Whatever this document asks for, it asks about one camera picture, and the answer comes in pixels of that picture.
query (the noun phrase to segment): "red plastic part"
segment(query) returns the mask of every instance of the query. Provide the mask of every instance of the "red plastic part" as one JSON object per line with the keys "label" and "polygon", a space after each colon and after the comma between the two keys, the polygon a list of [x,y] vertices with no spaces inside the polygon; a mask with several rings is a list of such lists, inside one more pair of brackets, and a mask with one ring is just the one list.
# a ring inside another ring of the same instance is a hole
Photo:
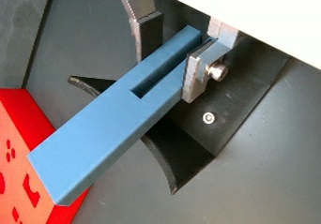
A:
{"label": "red plastic part", "polygon": [[[26,90],[0,89],[0,101],[2,102],[9,118],[14,123],[26,146],[32,151],[55,131],[55,128]],[[71,206],[53,206],[47,222],[48,224],[67,224],[72,222],[87,193],[88,191],[83,193]]]}

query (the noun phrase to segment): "hole in red surface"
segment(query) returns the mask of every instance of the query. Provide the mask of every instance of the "hole in red surface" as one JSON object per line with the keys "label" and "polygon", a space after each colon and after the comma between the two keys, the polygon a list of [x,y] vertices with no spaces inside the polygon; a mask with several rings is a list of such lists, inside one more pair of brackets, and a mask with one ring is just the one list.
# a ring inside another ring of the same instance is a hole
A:
{"label": "hole in red surface", "polygon": [[13,209],[12,209],[12,217],[13,217],[13,220],[14,220],[14,222],[16,222],[17,219],[18,219],[18,214],[17,214],[17,211],[16,211],[14,207],[13,207]]}
{"label": "hole in red surface", "polygon": [[38,203],[38,199],[40,199],[40,194],[37,191],[32,191],[30,190],[30,177],[29,175],[26,174],[25,175],[25,180],[24,180],[24,189],[25,189],[25,192],[26,192],[26,195],[29,197],[29,201],[32,203],[32,206],[36,207],[37,203]]}
{"label": "hole in red surface", "polygon": [[10,162],[10,154],[6,153],[6,162]]}
{"label": "hole in red surface", "polygon": [[5,193],[5,177],[4,174],[0,172],[0,194]]}
{"label": "hole in red surface", "polygon": [[13,148],[10,149],[10,156],[12,156],[12,158],[14,158],[14,149]]}

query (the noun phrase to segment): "bolt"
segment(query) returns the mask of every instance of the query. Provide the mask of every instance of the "bolt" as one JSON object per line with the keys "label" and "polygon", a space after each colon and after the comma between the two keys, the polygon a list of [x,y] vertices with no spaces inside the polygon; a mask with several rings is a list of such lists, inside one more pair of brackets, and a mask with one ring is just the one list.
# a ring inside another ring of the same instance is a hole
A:
{"label": "bolt", "polygon": [[214,113],[212,113],[212,112],[206,112],[206,113],[203,114],[203,122],[204,122],[206,124],[211,124],[214,121],[215,121]]}
{"label": "bolt", "polygon": [[222,63],[212,63],[208,68],[208,75],[218,82],[220,82],[224,79],[227,72],[228,68]]}

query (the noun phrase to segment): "dark gray wall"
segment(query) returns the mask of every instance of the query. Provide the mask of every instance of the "dark gray wall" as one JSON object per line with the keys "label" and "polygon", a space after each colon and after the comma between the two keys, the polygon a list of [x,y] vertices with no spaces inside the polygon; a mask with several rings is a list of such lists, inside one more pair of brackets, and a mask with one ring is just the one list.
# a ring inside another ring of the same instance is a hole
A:
{"label": "dark gray wall", "polygon": [[21,87],[45,4],[0,0],[0,87]]}
{"label": "dark gray wall", "polygon": [[[53,1],[28,88],[56,127],[91,102],[68,76],[119,78],[133,50],[119,0]],[[174,196],[137,142],[92,186],[73,223],[319,223],[319,86],[319,71],[291,59],[223,152]]]}
{"label": "dark gray wall", "polygon": [[56,127],[92,100],[69,75],[116,80],[135,65],[133,52],[119,0],[53,0],[28,89]]}

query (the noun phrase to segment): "silver metal bracket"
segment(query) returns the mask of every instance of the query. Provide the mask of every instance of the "silver metal bracket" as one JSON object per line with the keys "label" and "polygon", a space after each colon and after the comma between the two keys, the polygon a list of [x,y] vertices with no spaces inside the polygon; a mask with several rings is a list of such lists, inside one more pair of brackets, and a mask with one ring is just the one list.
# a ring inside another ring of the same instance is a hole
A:
{"label": "silver metal bracket", "polygon": [[182,98],[191,103],[204,92],[207,81],[222,81],[228,68],[220,62],[223,55],[242,40],[240,32],[210,18],[208,41],[188,55]]}

